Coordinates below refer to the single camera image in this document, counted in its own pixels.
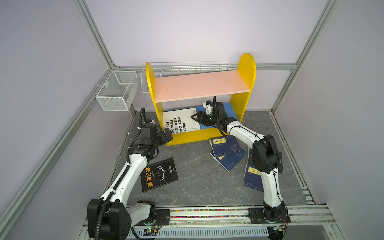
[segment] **gray tabletop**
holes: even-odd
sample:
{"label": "gray tabletop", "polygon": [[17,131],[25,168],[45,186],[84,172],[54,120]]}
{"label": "gray tabletop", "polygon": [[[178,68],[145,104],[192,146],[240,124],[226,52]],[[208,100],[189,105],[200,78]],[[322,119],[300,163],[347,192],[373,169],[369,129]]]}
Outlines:
{"label": "gray tabletop", "polygon": [[[139,113],[134,120],[116,173],[119,173],[123,168],[126,162],[126,148],[137,134],[138,115]],[[146,117],[157,120],[156,113],[147,113]],[[263,135],[270,134],[275,137],[277,147],[283,155],[284,172],[279,174],[280,191],[283,200],[287,205],[307,204],[269,112],[247,111],[242,124],[255,132]],[[247,149],[244,143],[239,141],[239,144],[244,150]],[[157,206],[262,205],[264,193],[243,186],[247,157],[244,157],[230,172],[227,172],[209,154],[210,151],[209,141],[159,147],[159,155],[149,164],[172,157],[175,161],[179,180],[142,192],[139,178],[129,196],[128,204],[134,205],[139,200],[147,200],[155,202]]]}

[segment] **yellow shelf side panel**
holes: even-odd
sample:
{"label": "yellow shelf side panel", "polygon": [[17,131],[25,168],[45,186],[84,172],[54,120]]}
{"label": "yellow shelf side panel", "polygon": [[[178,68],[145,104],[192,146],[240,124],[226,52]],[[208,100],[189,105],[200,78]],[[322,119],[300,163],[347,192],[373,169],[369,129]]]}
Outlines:
{"label": "yellow shelf side panel", "polygon": [[255,59],[250,53],[244,53],[237,65],[237,71],[240,73],[244,82],[251,90],[249,93],[235,93],[231,97],[231,105],[236,113],[236,116],[241,122],[243,120],[244,112],[247,108],[249,98],[251,97],[253,86],[256,80],[256,63]]}
{"label": "yellow shelf side panel", "polygon": [[155,112],[161,129],[163,129],[163,105],[161,103],[155,102],[155,74],[153,73],[153,68],[150,62],[146,63],[146,74],[149,92],[151,94],[153,106],[155,107]]}
{"label": "yellow shelf side panel", "polygon": [[217,128],[206,128],[191,132],[182,132],[173,134],[173,140],[167,143],[167,146],[178,145],[189,142],[209,140],[213,137],[222,136]]}

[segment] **yellow label on book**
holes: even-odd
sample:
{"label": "yellow label on book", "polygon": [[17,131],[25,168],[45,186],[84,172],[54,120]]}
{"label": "yellow label on book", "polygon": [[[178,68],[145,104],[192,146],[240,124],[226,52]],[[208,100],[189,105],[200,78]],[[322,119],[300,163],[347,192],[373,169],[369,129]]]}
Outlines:
{"label": "yellow label on book", "polygon": [[225,138],[214,139],[213,141],[214,141],[214,144],[227,142]]}
{"label": "yellow label on book", "polygon": [[259,170],[257,170],[256,168],[253,168],[253,167],[249,167],[249,168],[248,168],[248,172],[251,172],[251,173],[260,175]]}

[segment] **wire mesh basket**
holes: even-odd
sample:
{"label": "wire mesh basket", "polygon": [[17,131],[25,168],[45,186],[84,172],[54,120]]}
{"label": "wire mesh basket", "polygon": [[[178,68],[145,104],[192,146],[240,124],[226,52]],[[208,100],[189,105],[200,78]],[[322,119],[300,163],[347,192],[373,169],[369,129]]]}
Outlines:
{"label": "wire mesh basket", "polygon": [[[149,94],[146,64],[142,63],[141,65],[143,67],[141,71],[141,91],[144,94]],[[151,65],[155,78],[228,71],[230,67],[229,62],[177,62],[151,63]]]}
{"label": "wire mesh basket", "polygon": [[96,99],[105,111],[129,111],[138,88],[135,71],[112,71]]}

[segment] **book cover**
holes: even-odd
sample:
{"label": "book cover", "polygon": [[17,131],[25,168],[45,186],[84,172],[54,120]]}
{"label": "book cover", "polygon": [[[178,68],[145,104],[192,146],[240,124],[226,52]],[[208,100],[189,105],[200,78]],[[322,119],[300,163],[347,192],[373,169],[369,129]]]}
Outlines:
{"label": "book cover", "polygon": [[220,157],[215,157],[213,152],[210,152],[211,156],[216,159],[221,166],[223,166],[228,172],[247,154],[246,151],[241,149],[241,152],[232,153]]}
{"label": "book cover", "polygon": [[163,112],[163,128],[169,128],[172,134],[200,130],[200,124],[191,118],[196,108]]}
{"label": "book cover", "polygon": [[173,158],[147,165],[141,172],[140,177],[143,192],[179,179]]}
{"label": "book cover", "polygon": [[252,151],[248,152],[248,164],[245,166],[243,185],[263,192],[263,181],[260,172],[250,163],[252,163]]}
{"label": "book cover", "polygon": [[215,157],[229,155],[236,152],[241,152],[242,149],[234,136],[229,137],[214,137],[209,143]]}

